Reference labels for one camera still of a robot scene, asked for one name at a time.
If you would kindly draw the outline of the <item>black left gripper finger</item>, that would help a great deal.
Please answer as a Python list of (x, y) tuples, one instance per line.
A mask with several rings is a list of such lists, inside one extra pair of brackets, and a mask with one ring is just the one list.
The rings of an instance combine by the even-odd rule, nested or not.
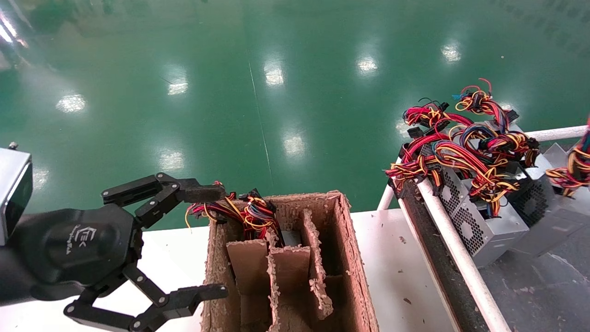
[[(124, 283), (124, 278), (151, 301), (152, 304), (143, 313), (132, 316), (94, 307), (94, 302), (105, 290), (115, 290), (116, 286)], [(194, 315), (201, 302), (221, 300), (228, 295), (227, 286), (223, 284), (179, 288), (165, 294), (136, 264), (131, 264), (103, 288), (92, 286), (83, 290), (78, 299), (65, 307), (64, 314), (81, 325), (111, 332), (155, 332), (169, 320)]]
[(135, 219), (141, 228), (150, 228), (182, 202), (216, 202), (226, 194), (221, 184), (202, 185), (195, 178), (176, 179), (157, 173), (106, 189), (101, 197), (105, 205), (121, 208), (143, 202), (135, 210)]

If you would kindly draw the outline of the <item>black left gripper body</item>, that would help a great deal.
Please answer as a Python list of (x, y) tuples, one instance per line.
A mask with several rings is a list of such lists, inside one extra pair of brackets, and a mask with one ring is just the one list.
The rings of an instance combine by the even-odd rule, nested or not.
[(9, 300), (58, 301), (103, 288), (141, 257), (135, 217), (109, 204), (26, 214), (9, 238)]

